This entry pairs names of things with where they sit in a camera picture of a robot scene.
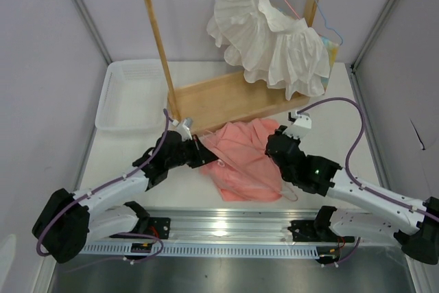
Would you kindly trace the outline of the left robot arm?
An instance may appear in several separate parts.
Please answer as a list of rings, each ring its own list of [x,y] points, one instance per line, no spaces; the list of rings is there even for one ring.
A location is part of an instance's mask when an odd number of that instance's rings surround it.
[[[176,131],[165,131],[119,177],[92,189],[53,192],[32,228],[37,254],[66,263],[89,242],[113,235],[143,237],[149,229],[149,214],[130,197],[163,182],[173,168],[195,169],[217,160],[198,136],[184,139]]]

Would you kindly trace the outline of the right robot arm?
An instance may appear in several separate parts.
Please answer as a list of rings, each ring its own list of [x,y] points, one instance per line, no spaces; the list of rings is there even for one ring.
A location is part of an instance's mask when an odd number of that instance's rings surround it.
[[[355,205],[365,215],[348,215],[322,207],[313,223],[321,240],[333,236],[382,239],[401,247],[419,262],[438,264],[438,199],[410,198],[354,177],[347,168],[322,156],[306,155],[300,141],[280,126],[268,137],[265,153],[280,169],[284,181],[308,194],[318,194]]]

